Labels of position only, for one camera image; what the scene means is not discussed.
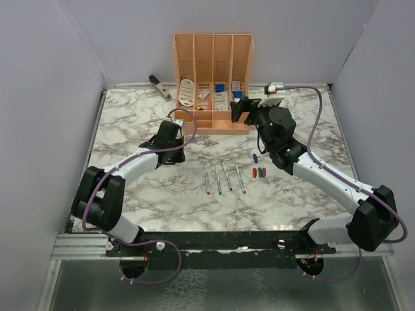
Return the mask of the red white pen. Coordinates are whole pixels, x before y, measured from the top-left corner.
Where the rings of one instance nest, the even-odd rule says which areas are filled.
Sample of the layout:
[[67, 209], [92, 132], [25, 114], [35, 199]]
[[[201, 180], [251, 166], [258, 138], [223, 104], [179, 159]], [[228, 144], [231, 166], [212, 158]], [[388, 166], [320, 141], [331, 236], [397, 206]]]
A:
[[208, 195], [210, 195], [211, 194], [211, 188], [210, 188], [210, 180], [209, 180], [209, 170], [208, 170], [207, 165], [205, 165], [204, 170], [205, 170], [206, 192], [207, 192]]

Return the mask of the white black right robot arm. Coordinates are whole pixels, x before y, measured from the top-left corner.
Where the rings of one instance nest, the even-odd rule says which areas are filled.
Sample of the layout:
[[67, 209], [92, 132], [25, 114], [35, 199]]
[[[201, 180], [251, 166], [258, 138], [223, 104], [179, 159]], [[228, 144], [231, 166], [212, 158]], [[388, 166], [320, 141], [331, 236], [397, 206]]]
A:
[[289, 109], [279, 104], [262, 106], [258, 99], [248, 97], [231, 102], [230, 108], [232, 122], [247, 114], [244, 123], [256, 128], [276, 167], [313, 184], [349, 212], [349, 217], [313, 221], [308, 232], [298, 237], [304, 253], [313, 253], [322, 244], [349, 242], [375, 251], [397, 227], [392, 190], [361, 183], [309, 153], [293, 136], [296, 122]]

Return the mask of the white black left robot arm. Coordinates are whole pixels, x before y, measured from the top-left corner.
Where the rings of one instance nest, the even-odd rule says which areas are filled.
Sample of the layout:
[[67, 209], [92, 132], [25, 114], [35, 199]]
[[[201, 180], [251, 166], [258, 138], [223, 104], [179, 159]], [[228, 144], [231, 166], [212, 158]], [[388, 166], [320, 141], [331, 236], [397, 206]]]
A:
[[184, 150], [173, 148], [184, 143], [184, 120], [163, 121], [156, 135], [139, 145], [132, 154], [106, 168], [88, 167], [71, 206], [71, 214], [82, 219], [88, 201], [97, 185], [104, 191], [102, 197], [94, 197], [86, 216], [86, 222], [121, 240], [121, 248], [134, 256], [143, 248], [143, 229], [122, 214], [125, 189], [142, 175], [162, 165], [174, 165], [185, 161]]

